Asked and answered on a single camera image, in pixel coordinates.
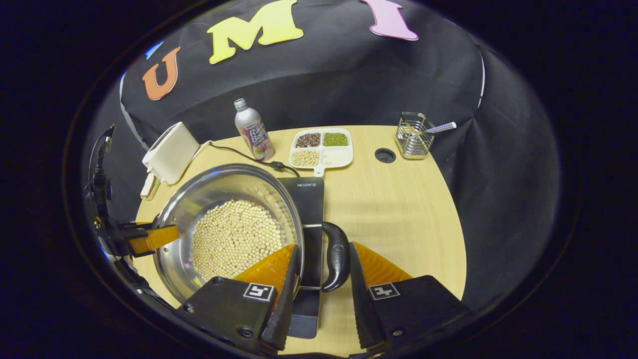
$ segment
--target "white plate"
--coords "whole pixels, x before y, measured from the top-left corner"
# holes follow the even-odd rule
[[[300,136],[305,134],[321,134],[321,140],[319,142],[319,146],[317,147],[303,147],[296,148],[297,139]],[[347,146],[324,146],[323,145],[323,136],[325,134],[344,134],[348,139]],[[317,151],[319,152],[319,164],[314,167],[309,166],[297,166],[292,162],[292,155],[295,152],[300,151]],[[292,141],[292,145],[290,145],[290,156],[288,157],[288,162],[294,168],[303,168],[303,169],[314,169],[315,177],[323,177],[323,173],[326,168],[337,168],[344,167],[349,165],[352,162],[353,152],[352,152],[352,139],[350,138],[350,132],[347,130],[343,130],[341,128],[314,128],[310,130],[303,130],[297,132],[295,135],[295,139]]]

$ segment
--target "pink letter i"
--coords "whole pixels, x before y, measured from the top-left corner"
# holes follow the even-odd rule
[[[402,38],[404,40],[415,41],[419,36],[408,29],[405,20],[399,13],[403,6],[388,0],[361,0],[367,3],[375,16],[375,24],[370,27],[370,31],[381,36],[391,38]]]

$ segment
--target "stainless steel pot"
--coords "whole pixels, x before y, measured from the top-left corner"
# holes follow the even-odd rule
[[[160,278],[177,300],[184,303],[205,284],[205,279],[193,265],[192,235],[197,222],[224,202],[232,199],[251,201],[270,212],[281,226],[282,247],[294,243],[298,263],[294,293],[297,293],[304,268],[304,238],[302,224],[286,188],[261,168],[245,164],[228,164],[213,167],[185,183],[168,200],[155,221],[155,227],[176,225],[179,239],[159,248],[154,255]],[[323,223],[328,234],[327,253],[329,277],[322,291],[341,286],[350,272],[348,239],[334,224]]]

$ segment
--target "bottle cap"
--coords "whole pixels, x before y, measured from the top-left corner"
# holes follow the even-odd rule
[[[235,109],[241,110],[246,106],[248,106],[248,104],[246,103],[246,100],[244,100],[243,98],[240,98],[239,100],[235,100]]]

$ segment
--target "bottle label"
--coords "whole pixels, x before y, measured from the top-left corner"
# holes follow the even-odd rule
[[[272,148],[271,140],[268,138],[266,128],[261,121],[246,127],[237,127],[237,129],[256,160],[268,160],[274,155],[275,151]]]

